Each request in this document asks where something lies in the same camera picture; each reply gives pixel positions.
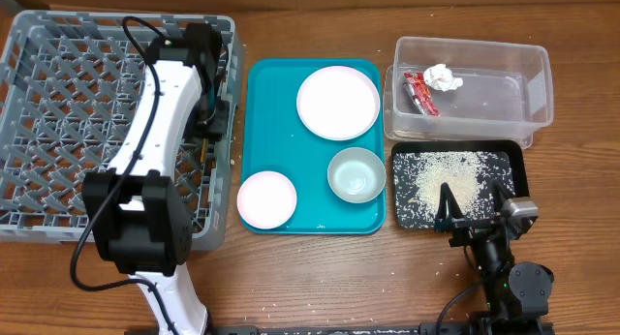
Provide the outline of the pile of rice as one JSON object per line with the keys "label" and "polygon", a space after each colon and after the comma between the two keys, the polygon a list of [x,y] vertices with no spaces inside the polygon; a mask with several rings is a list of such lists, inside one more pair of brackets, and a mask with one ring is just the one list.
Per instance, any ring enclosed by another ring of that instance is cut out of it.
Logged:
{"label": "pile of rice", "polygon": [[444,183],[469,220],[492,214],[493,182],[514,191],[510,160],[504,152],[397,153],[392,156],[392,172],[396,220],[402,228],[433,227]]}

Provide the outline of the black plastic tray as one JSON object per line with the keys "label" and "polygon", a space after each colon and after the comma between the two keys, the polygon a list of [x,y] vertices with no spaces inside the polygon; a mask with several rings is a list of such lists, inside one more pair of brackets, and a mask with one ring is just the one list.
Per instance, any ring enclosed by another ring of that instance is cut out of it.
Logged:
{"label": "black plastic tray", "polygon": [[410,141],[399,142],[391,149],[391,168],[392,156],[397,153],[425,153],[425,152],[463,152],[463,151],[484,151],[484,152],[504,152],[508,155],[512,170],[514,183],[514,195],[516,197],[527,197],[529,186],[525,172],[523,152],[521,147],[511,140],[465,140],[465,141]]}

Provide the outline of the clear plastic bin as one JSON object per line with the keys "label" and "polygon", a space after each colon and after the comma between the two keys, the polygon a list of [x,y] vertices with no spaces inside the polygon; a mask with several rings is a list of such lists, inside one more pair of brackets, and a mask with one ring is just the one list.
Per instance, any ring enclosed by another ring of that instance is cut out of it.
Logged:
{"label": "clear plastic bin", "polygon": [[[444,64],[463,85],[431,89],[438,116],[419,112],[405,75]],[[390,139],[512,139],[527,148],[554,119],[550,60],[542,46],[445,38],[402,37],[384,88]]]}

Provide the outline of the large white plate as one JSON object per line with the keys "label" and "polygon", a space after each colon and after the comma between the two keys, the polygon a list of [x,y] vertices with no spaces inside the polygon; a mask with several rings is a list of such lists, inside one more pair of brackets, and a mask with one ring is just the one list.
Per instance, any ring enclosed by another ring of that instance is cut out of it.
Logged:
{"label": "large white plate", "polygon": [[379,117],[379,91],[363,72],[347,66],[321,68],[296,95],[302,124],[314,135],[344,141],[368,132]]}

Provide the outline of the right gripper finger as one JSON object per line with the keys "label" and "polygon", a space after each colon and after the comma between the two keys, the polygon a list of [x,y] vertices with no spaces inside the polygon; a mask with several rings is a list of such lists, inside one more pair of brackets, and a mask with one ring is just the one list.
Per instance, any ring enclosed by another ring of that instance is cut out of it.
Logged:
{"label": "right gripper finger", "polygon": [[514,193],[498,180],[491,182],[491,195],[493,208],[497,215],[501,213],[505,202],[514,197]]}
{"label": "right gripper finger", "polygon": [[464,215],[447,182],[440,187],[440,199],[434,220],[435,231],[452,231],[464,222]]}

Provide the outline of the crumpled white tissue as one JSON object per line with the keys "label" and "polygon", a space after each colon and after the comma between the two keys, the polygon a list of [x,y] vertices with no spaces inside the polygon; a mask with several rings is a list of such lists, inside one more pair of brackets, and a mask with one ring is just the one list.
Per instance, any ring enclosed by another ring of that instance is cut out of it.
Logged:
{"label": "crumpled white tissue", "polygon": [[442,92],[456,90],[464,84],[463,79],[455,77],[445,64],[437,64],[426,69],[422,76],[428,87]]}

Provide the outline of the grey-green bowl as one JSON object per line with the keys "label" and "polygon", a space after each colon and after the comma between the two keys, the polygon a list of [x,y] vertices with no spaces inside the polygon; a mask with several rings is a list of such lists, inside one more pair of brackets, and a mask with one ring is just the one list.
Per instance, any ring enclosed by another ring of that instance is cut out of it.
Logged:
{"label": "grey-green bowl", "polygon": [[374,152],[350,147],[338,152],[327,168],[331,191],[342,200],[361,204],[376,198],[385,188],[384,162]]}

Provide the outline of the small pink plate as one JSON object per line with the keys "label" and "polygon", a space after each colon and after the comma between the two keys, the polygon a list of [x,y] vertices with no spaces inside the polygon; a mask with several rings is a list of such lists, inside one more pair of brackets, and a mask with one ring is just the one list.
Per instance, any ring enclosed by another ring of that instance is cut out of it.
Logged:
{"label": "small pink plate", "polygon": [[295,213],[297,194],[291,180],[276,171],[249,176],[240,186],[236,205],[240,217],[252,228],[279,228]]}

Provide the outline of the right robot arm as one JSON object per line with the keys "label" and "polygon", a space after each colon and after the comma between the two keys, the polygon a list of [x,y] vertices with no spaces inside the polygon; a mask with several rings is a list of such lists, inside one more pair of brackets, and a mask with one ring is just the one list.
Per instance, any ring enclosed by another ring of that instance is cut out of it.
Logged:
{"label": "right robot arm", "polygon": [[451,234],[449,245],[464,249],[466,260],[480,279],[460,292],[441,311],[434,324],[440,334],[452,306],[478,288],[483,289],[488,309],[469,317],[458,327],[463,334],[551,334],[553,326],[541,317],[548,313],[553,272],[537,263],[517,263],[511,242],[536,222],[539,208],[528,197],[515,197],[501,183],[492,184],[494,214],[487,219],[468,220],[450,186],[441,185],[434,229]]}

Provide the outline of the teal plastic tray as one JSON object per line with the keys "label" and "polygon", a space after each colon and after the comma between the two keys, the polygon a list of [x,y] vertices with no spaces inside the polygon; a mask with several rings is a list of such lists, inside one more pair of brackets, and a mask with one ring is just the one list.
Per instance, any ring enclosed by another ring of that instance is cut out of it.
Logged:
{"label": "teal plastic tray", "polygon": [[296,110],[302,82],[319,69],[346,66],[360,71],[381,87],[377,67],[362,59],[272,58],[249,71],[245,107],[241,179],[260,171],[279,172],[292,181],[297,204],[285,224],[273,229],[245,227],[258,234],[372,234],[387,215],[386,195],[353,204],[328,186],[327,169],[341,150],[360,147],[384,157],[383,118],[353,140],[332,141],[314,135]]}

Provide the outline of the grey plastic dish rack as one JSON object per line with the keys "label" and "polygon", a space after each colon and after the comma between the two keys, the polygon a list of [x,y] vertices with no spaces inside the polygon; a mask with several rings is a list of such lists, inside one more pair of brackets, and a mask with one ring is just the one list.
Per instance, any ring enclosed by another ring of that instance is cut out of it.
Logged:
{"label": "grey plastic dish rack", "polygon": [[207,23],[223,37],[219,71],[232,107],[227,133],[184,141],[175,186],[193,214],[196,251],[224,242],[232,178],[234,116],[245,51],[226,15],[24,11],[1,56],[1,237],[7,242],[75,242],[88,218],[81,183],[103,171],[128,134],[144,86],[137,46],[162,32],[182,36]]}

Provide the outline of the red snack wrapper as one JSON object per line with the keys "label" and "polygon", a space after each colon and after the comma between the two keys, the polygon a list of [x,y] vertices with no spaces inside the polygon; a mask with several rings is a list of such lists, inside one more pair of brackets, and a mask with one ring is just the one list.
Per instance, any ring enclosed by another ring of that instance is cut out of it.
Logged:
{"label": "red snack wrapper", "polygon": [[427,87],[422,73],[404,73],[404,88],[412,99],[414,105],[422,115],[439,116],[440,111],[432,101],[432,96]]}

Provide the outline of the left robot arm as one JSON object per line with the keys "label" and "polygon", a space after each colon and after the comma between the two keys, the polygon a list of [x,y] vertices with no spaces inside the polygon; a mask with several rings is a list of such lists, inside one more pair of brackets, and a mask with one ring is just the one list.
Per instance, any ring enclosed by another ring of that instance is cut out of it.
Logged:
{"label": "left robot arm", "polygon": [[89,172],[81,194],[89,222],[70,262],[72,282],[87,237],[101,259],[114,263],[124,279],[97,290],[138,286],[162,334],[212,334],[207,308],[194,289],[186,261],[193,216],[174,186],[183,140],[221,140],[232,107],[221,96],[224,73],[221,33],[207,23],[190,23],[183,35],[158,32],[139,55],[144,87],[130,130],[104,172]]}

